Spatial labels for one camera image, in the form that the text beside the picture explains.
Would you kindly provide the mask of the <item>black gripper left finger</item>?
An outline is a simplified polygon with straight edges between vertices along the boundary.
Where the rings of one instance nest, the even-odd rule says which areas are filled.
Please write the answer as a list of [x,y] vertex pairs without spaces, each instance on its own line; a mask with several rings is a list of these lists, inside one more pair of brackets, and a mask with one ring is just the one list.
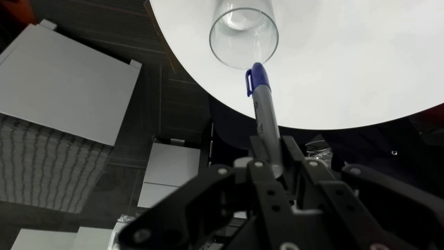
[[251,137],[246,166],[215,164],[139,215],[118,233],[121,250],[200,250],[239,211],[251,216],[225,246],[281,250],[296,243],[289,196],[271,169],[265,143]]

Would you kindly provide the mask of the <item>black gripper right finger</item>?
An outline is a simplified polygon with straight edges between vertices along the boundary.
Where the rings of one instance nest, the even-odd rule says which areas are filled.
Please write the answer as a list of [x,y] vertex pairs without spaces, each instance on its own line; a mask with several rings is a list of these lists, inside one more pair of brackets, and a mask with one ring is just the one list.
[[443,198],[364,165],[337,177],[293,137],[282,141],[300,168],[300,204],[319,205],[339,250],[444,250]]

